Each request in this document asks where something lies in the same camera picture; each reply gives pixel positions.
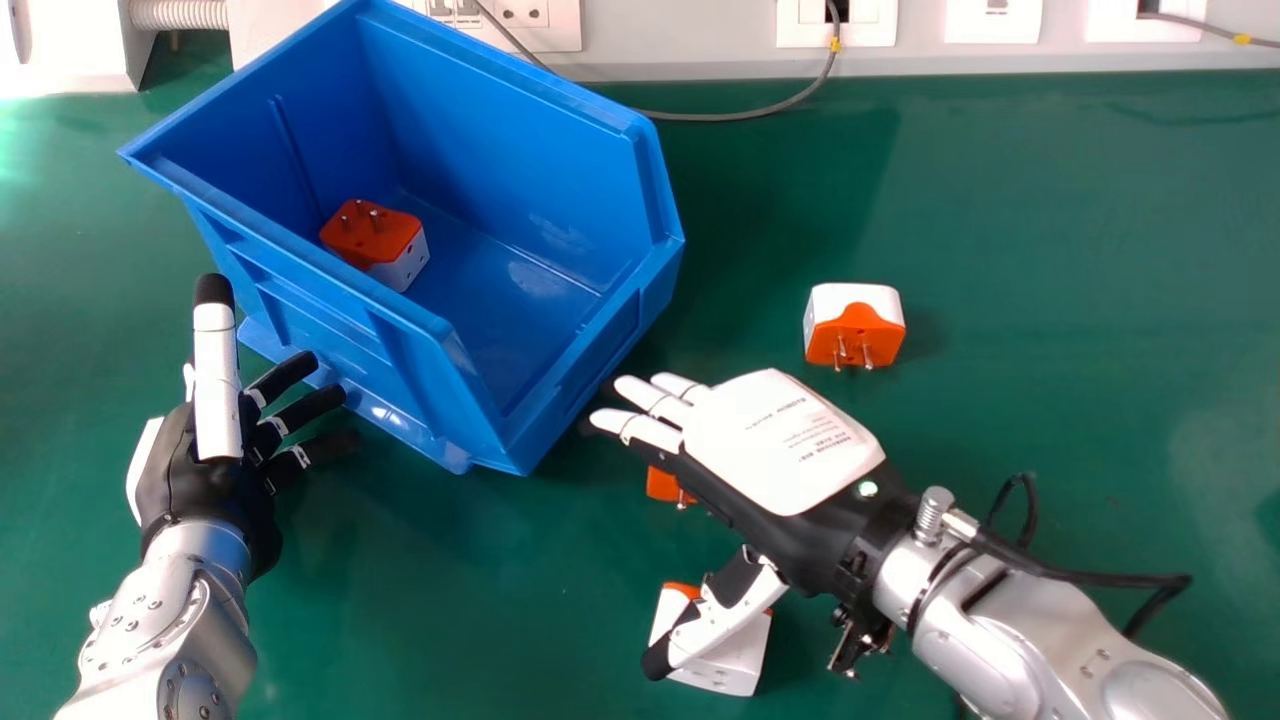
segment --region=black robotic finger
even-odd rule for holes
[[[294,486],[317,462],[328,462],[360,450],[360,433],[353,429],[328,433],[284,448],[262,466],[268,493],[276,496]]]
[[[244,395],[261,410],[279,400],[284,391],[301,383],[319,368],[320,361],[316,360],[315,352],[303,350],[253,380],[253,384],[244,388]]]
[[[253,429],[248,442],[250,461],[261,465],[284,443],[284,438],[330,410],[342,407],[347,391],[342,386],[325,386],[303,396],[275,415],[269,415]]]

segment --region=robotic hand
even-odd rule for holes
[[[598,410],[590,429],[675,475],[681,500],[687,493],[746,541],[645,651],[650,679],[704,657],[795,588],[838,602],[844,637],[829,667],[849,678],[901,628],[983,717],[1228,717],[1201,680],[1116,632],[1076,588],[1157,588],[1135,630],[1189,577],[1043,565],[955,507],[946,489],[911,495],[867,428],[778,370],[716,387],[669,373],[613,387],[644,414]]]
[[[81,684],[55,720],[233,717],[257,665],[244,588],[280,556],[274,496],[358,443],[348,432],[276,454],[346,392],[329,386],[262,419],[317,369],[315,355],[291,357],[242,392],[227,278],[200,279],[193,315],[187,401],[147,421],[125,479],[142,565],[90,611]]]

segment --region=blue plastic bin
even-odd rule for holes
[[[120,150],[177,193],[273,361],[454,473],[527,474],[671,299],[653,124],[387,0],[342,3]],[[403,293],[319,243],[349,197],[422,220]]]

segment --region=wall outlet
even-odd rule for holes
[[[1208,0],[1160,0],[1160,12],[1203,20]],[[1089,0],[1089,42],[1199,42],[1202,31],[1164,20],[1139,20],[1138,0]]]
[[[947,0],[946,41],[983,45],[1039,42],[1043,0]]]
[[[580,0],[412,0],[426,17],[456,27],[467,35],[515,53],[489,23],[477,4],[494,14],[534,53],[577,53],[582,50],[582,8]]]
[[[778,0],[778,47],[826,47],[831,38],[826,0]],[[897,42],[897,0],[849,0],[840,42],[850,47],[892,47]]]

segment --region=green table surface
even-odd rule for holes
[[[152,65],[137,96],[0,104],[4,719],[72,694],[87,610],[138,560],[124,469],[179,397],[211,269],[115,149],[224,76],[225,51],[197,38]],[[723,110],[794,85],[604,90]],[[689,246],[625,370],[795,373],[974,512],[1037,470],[1039,555],[1193,571],[1143,642],[1236,717],[1275,717],[1280,74],[851,79],[782,117],[659,129]],[[806,295],[831,281],[901,290],[897,365],[804,364]],[[603,439],[566,436],[527,479],[453,477],[352,421],[365,451],[284,500],[284,556],[250,589],[244,719],[950,714],[901,641],[860,684],[827,673],[832,603],[799,597],[777,605],[755,698],[649,683],[659,584],[718,568],[732,533],[649,501]],[[1142,600],[1096,597],[1117,623]]]

